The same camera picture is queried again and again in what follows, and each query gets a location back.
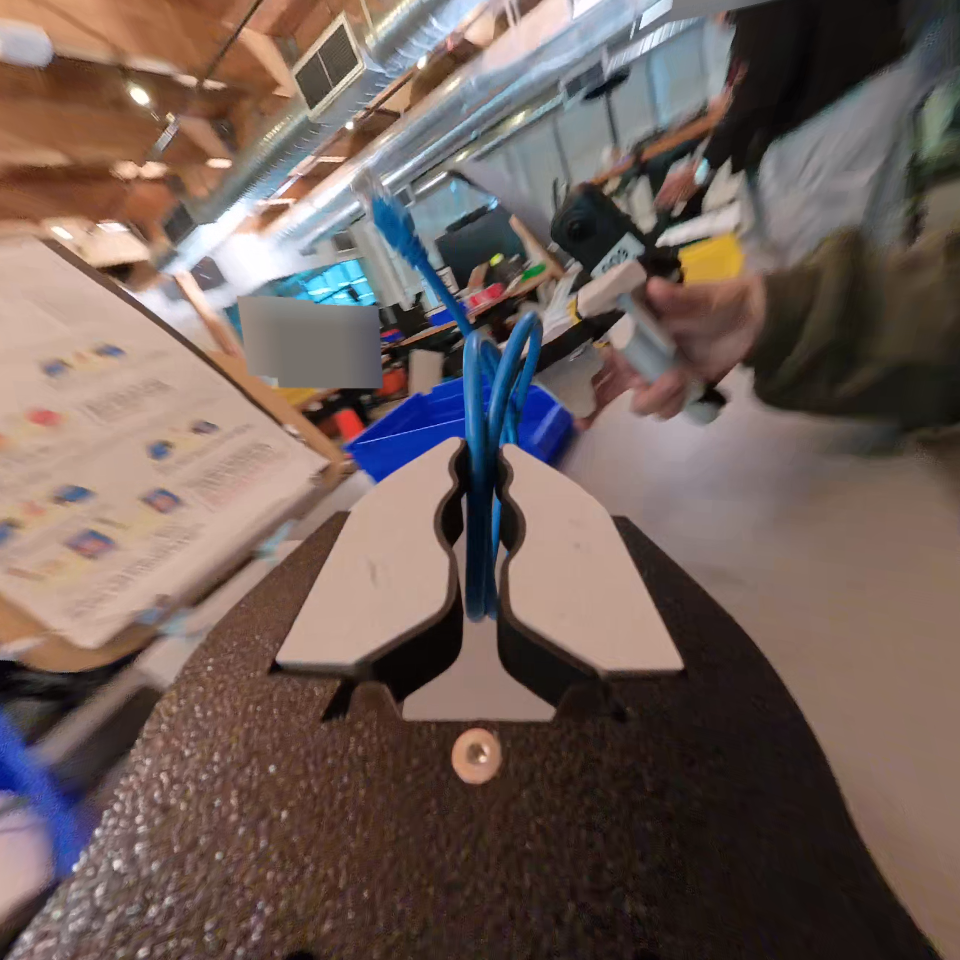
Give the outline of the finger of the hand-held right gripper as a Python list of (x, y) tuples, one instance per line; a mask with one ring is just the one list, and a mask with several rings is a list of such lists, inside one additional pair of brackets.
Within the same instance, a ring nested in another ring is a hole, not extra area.
[(631, 298), (646, 282), (647, 271), (641, 262), (622, 262), (611, 267), (578, 291), (578, 316), (586, 319), (612, 312), (622, 297)]

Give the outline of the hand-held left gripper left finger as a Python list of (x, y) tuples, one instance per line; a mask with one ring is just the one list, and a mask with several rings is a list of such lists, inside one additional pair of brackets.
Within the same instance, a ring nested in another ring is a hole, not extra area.
[(443, 512), (462, 519), (462, 438), (447, 438), (390, 474), (350, 510), (274, 657), (286, 671), (360, 680), (438, 623), (459, 592)]

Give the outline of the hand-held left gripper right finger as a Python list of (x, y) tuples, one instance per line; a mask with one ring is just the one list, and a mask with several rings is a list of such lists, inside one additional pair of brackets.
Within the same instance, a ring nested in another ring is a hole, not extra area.
[(499, 451), (497, 652), (534, 694), (684, 672), (612, 516), (514, 444)]

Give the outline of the blue divided plastic bin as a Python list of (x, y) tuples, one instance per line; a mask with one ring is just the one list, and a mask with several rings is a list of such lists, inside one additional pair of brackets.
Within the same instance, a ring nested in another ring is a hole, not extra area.
[[(519, 446), (555, 464), (573, 433), (573, 416), (548, 390), (530, 386), (518, 426)], [(465, 436), (463, 379), (415, 393), (348, 442), (344, 450), (378, 483), (450, 438)]]

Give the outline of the person's right forearm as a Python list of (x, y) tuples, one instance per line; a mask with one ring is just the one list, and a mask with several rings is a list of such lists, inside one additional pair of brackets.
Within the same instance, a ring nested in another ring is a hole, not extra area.
[(763, 403), (907, 433), (958, 429), (957, 224), (907, 247), (838, 230), (763, 288), (743, 362)]

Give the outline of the person's right hand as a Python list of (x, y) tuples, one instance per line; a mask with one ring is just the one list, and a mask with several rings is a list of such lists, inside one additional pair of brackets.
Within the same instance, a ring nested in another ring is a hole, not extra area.
[(595, 407), (589, 422), (625, 393), (631, 394), (635, 414), (663, 421), (677, 417), (690, 405), (695, 384), (714, 386), (747, 358), (766, 318), (760, 273), (700, 284), (653, 277), (630, 301), (645, 308), (661, 336), (673, 342), (674, 361), (652, 380), (638, 372), (622, 350), (608, 347), (591, 380)]

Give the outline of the yellow plastic bin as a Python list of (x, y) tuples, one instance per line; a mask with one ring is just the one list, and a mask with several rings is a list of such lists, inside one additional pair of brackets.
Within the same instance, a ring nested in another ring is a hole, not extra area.
[(682, 281), (686, 284), (724, 282), (738, 278), (745, 257), (737, 234), (726, 232), (703, 238), (678, 250)]

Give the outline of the grey display board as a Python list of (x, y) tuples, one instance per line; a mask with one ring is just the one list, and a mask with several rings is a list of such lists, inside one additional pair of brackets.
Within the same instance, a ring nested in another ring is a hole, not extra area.
[(464, 162), (455, 166), (450, 174), (456, 183), (483, 195), (485, 201), (450, 222), (443, 231), (476, 209), (501, 205), (509, 211), (510, 226), (523, 242), (526, 254), (531, 255), (533, 262), (544, 264), (547, 276), (552, 280), (558, 281), (565, 276), (569, 258), (555, 251), (556, 245), (550, 237), (550, 217), (516, 180), (485, 163), (477, 162)]

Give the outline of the black monitor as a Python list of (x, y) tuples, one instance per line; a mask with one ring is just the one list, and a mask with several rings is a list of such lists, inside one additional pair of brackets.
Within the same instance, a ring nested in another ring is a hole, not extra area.
[(459, 289), (468, 286), (474, 269), (502, 256), (526, 258), (522, 239), (511, 227), (503, 205), (484, 205), (453, 222), (435, 239), (438, 256)]

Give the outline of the instruction sheet board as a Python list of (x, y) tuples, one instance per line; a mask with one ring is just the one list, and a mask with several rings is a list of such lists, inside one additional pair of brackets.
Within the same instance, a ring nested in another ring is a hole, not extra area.
[(2, 660), (105, 666), (258, 554), (344, 457), (63, 246), (2, 239)]

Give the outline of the ceiling vent grille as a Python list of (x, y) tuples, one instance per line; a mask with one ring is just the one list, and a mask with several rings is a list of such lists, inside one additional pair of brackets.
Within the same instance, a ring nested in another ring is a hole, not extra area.
[(361, 40), (347, 13), (341, 12), (292, 67), (307, 117), (318, 120), (366, 69)]

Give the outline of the white ceiling device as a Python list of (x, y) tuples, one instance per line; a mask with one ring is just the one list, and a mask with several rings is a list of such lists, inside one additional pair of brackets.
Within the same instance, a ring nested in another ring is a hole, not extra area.
[(54, 46), (41, 27), (24, 21), (1, 19), (1, 63), (44, 69), (54, 59)]

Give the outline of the silver ventilation duct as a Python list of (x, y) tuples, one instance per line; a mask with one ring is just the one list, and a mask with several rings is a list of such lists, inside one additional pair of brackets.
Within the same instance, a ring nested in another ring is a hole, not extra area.
[[(435, 158), (472, 137), (481, 120), (498, 118), (527, 93), (569, 67), (578, 66), (652, 5), (651, 2), (536, 2), (509, 29), (481, 48), (464, 66), (409, 106), (366, 146), (342, 161), (302, 201), (269, 227), (277, 240), (307, 239), (340, 229), (354, 215), (349, 199), (371, 172), (392, 186), (417, 177)], [(347, 3), (363, 47), (366, 72), (311, 121), (300, 94), (285, 111), (260, 127), (205, 198), (186, 198), (162, 223), (164, 242), (152, 263), (164, 274), (193, 267), (213, 253), (258, 207), (304, 174), (303, 165), (346, 132), (349, 121), (370, 119), (419, 73), (418, 62), (436, 55), (481, 19), (496, 19), (522, 2)]]

